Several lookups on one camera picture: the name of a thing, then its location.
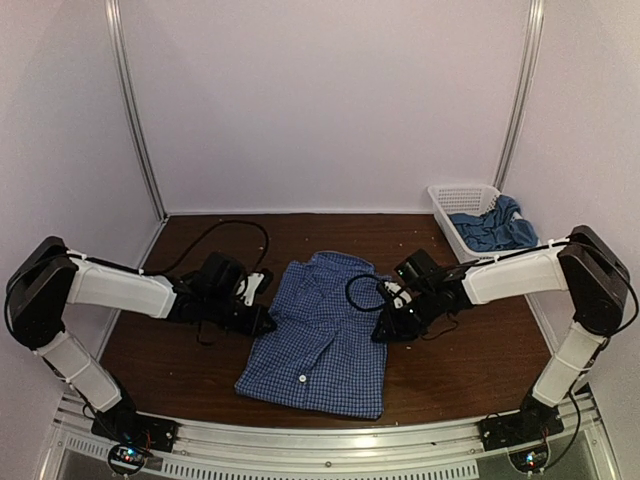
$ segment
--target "white backdrop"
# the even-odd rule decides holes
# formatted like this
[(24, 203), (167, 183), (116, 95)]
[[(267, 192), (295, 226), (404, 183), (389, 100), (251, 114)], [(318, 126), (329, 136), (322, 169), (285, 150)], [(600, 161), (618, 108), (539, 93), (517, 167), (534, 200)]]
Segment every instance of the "white backdrop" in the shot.
[(424, 212), (492, 180), (526, 0), (121, 3), (169, 212)]
[[(0, 10), (3, 291), (48, 235), (136, 264), (157, 223), (127, 128), (103, 2), (5, 0)], [(75, 307), (64, 320), (95, 353), (109, 314)], [(44, 363), (0, 327), (0, 478), (34, 478), (61, 391)]]
[[(640, 292), (639, 21), (635, 0), (547, 2), (538, 69), (506, 191), (520, 200), (543, 238), (592, 226), (627, 265)], [(561, 339), (573, 316), (569, 295), (537, 298)], [(612, 341), (591, 382), (629, 480), (640, 470), (639, 345), (640, 322)]]

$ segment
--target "black wire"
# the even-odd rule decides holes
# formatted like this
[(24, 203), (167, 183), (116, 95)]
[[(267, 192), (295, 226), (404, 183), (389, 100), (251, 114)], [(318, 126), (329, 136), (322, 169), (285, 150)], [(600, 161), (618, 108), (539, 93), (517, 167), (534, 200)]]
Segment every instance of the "black wire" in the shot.
[(262, 263), (262, 261), (264, 260), (264, 257), (266, 257), (267, 252), (269, 251), (269, 243), (270, 243), (270, 239), (269, 239), (269, 233), (267, 232), (267, 230), (260, 225), (259, 223), (256, 222), (250, 222), (248, 220), (223, 220), (221, 222), (216, 223), (215, 225), (210, 226), (209, 228), (207, 228), (204, 232), (202, 232), (198, 238), (196, 238), (193, 242), (191, 242), (191, 244), (184, 249), (184, 251), (180, 254), (180, 256), (168, 267), (163, 268), (162, 270), (157, 270), (157, 271), (148, 271), (146, 272), (147, 275), (165, 275), (169, 272), (171, 272), (172, 270), (174, 270), (175, 268), (177, 268), (183, 261), (185, 258), (187, 258), (187, 256), (189, 255), (189, 253), (191, 253), (191, 251), (202, 241), (204, 240), (204, 238), (209, 235), (211, 232), (213, 232), (214, 230), (224, 226), (224, 225), (247, 225), (250, 227), (254, 227), (257, 228), (258, 230), (260, 230), (260, 232), (262, 233), (262, 236), (264, 237), (264, 244), (263, 244), (263, 248), (262, 248), (262, 253), (260, 254), (260, 256), (258, 257), (258, 260), (256, 261), (253, 270), (257, 270), (257, 268), (260, 266), (260, 264)]
[(469, 267), (474, 267), (474, 268), (486, 267), (487, 265), (492, 265), (492, 264), (494, 264), (496, 262), (501, 262), (503, 260), (508, 260), (508, 259), (514, 258), (514, 257), (519, 257), (520, 255), (526, 255), (527, 253), (538, 252), (540, 250), (547, 250), (547, 249), (553, 248), (553, 247), (562, 247), (562, 246), (569, 245), (569, 243), (571, 243), (571, 242), (561, 241), (561, 242), (552, 243), (551, 245), (538, 245), (537, 247), (531, 247), (531, 248), (527, 248), (525, 250), (518, 250), (517, 252), (509, 253), (507, 255), (499, 255), (497, 259), (485, 260), (483, 262), (480, 262), (479, 260), (475, 260), (475, 262), (477, 262), (477, 263), (467, 262), (466, 264), (462, 263), (459, 266), (461, 266), (461, 267), (469, 266)]
[(459, 326), (460, 326), (460, 322), (458, 320), (456, 320), (455, 318), (452, 318), (450, 315), (447, 315), (447, 319), (453, 323), (453, 327), (449, 327), (445, 330), (442, 330), (441, 332), (438, 332), (437, 334), (435, 334), (433, 337), (427, 337), (425, 335), (420, 335), (420, 339), (424, 340), (425, 342), (430, 342), (431, 340), (435, 340), (437, 338), (440, 338), (442, 335), (446, 335), (449, 332), (453, 332), (454, 330), (456, 330)]
[(375, 307), (361, 307), (355, 302), (355, 300), (353, 300), (353, 297), (351, 297), (351, 285), (353, 285), (355, 282), (357, 282), (362, 278), (369, 278), (371, 280), (375, 280), (376, 284), (384, 283), (384, 280), (380, 280), (380, 278), (376, 277), (372, 273), (362, 273), (360, 275), (356, 275), (353, 278), (350, 278), (349, 281), (347, 282), (347, 285), (344, 287), (345, 295), (347, 297), (347, 302), (349, 302), (349, 305), (351, 305), (353, 308), (355, 308), (360, 312), (377, 312), (379, 310), (382, 310), (389, 303), (388, 301), (385, 300), (384, 303), (380, 305), (376, 305)]
[(580, 433), (580, 423), (582, 423), (582, 414), (580, 413), (580, 407), (578, 406), (578, 402), (576, 402), (576, 399), (571, 391), (569, 391), (569, 398), (571, 399), (571, 403), (573, 403), (573, 406), (576, 408), (576, 414), (578, 415), (576, 430), (573, 432), (573, 436), (571, 437), (571, 440), (569, 440), (569, 444), (566, 446), (564, 451), (560, 455), (558, 455), (553, 462), (544, 467), (545, 472), (550, 468), (555, 467), (560, 462), (560, 460), (564, 458), (567, 452), (569, 452), (569, 450), (571, 449), (571, 446), (575, 443), (576, 439), (578, 438), (578, 434)]
[(95, 416), (90, 417), (89, 415), (87, 415), (87, 407), (88, 407), (88, 406), (89, 406), (89, 404), (88, 404), (88, 403), (85, 403), (85, 404), (82, 406), (82, 415), (84, 415), (84, 418), (88, 418), (89, 420), (95, 420), (95, 419), (96, 419), (96, 417), (95, 417)]
[(119, 263), (112, 262), (110, 260), (103, 260), (102, 258), (96, 257), (87, 257), (85, 258), (87, 262), (95, 263), (97, 265), (102, 265), (103, 267), (113, 268), (115, 270), (122, 270), (123, 272), (133, 273), (135, 275), (140, 275), (140, 269), (128, 267), (126, 265), (120, 265)]

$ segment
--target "wooden table surface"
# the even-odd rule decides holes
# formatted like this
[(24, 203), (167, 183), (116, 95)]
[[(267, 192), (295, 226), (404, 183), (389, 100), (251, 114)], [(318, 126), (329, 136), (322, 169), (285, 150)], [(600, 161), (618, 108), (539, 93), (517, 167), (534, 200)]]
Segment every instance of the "wooden table surface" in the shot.
[[(220, 219), (261, 223), (271, 236), (263, 263), (275, 273), (265, 295), (268, 305), (292, 260), (307, 261), (320, 250), (365, 258), (380, 273), (418, 248), (439, 264), (456, 259), (428, 215), (253, 215), (172, 217), (146, 267), (172, 263), (205, 228)], [(175, 270), (200, 267), (219, 250), (248, 267), (260, 254), (262, 238), (247, 226), (227, 225), (209, 235)], [(210, 325), (196, 342), (196, 326), (177, 325), (123, 313), (102, 364), (126, 386), (142, 411), (192, 420), (260, 427), (367, 427), (452, 420), (517, 408), (549, 359), (538, 326), (524, 300), (511, 298), (462, 312), (460, 327), (435, 341), (389, 345), (384, 381), (385, 412), (363, 421), (298, 410), (236, 395), (233, 386), (246, 365), (252, 339)], [(446, 318), (430, 335), (449, 327)]]

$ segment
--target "blue cloth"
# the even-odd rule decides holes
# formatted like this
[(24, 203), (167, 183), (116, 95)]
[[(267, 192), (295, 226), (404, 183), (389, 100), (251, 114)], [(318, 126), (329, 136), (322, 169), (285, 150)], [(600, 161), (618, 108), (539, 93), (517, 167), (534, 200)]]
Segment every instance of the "blue cloth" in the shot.
[[(278, 329), (255, 340), (236, 393), (339, 415), (382, 415), (387, 346), (371, 341), (379, 312), (359, 312), (345, 296), (350, 278), (374, 272), (370, 263), (336, 252), (290, 263), (270, 310)], [(373, 279), (355, 282), (353, 300), (379, 305), (375, 287)]]
[(449, 215), (467, 246), (476, 252), (493, 252), (535, 247), (538, 236), (526, 220), (513, 219), (520, 213), (516, 201), (500, 195), (493, 210), (480, 217), (466, 213)]

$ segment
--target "white plastic basket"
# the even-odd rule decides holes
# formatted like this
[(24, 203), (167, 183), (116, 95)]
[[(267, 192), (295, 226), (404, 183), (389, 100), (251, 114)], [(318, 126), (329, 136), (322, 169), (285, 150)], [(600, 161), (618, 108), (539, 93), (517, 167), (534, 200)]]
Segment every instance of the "white plastic basket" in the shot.
[[(490, 185), (433, 185), (427, 189), (433, 200), (434, 216), (442, 229), (449, 245), (456, 254), (458, 261), (468, 262), (484, 258), (492, 258), (491, 252), (476, 252), (471, 250), (458, 230), (451, 222), (449, 215), (453, 213), (467, 213), (480, 216), (495, 207), (500, 191)], [(496, 254), (508, 255), (517, 250), (500, 250)]]

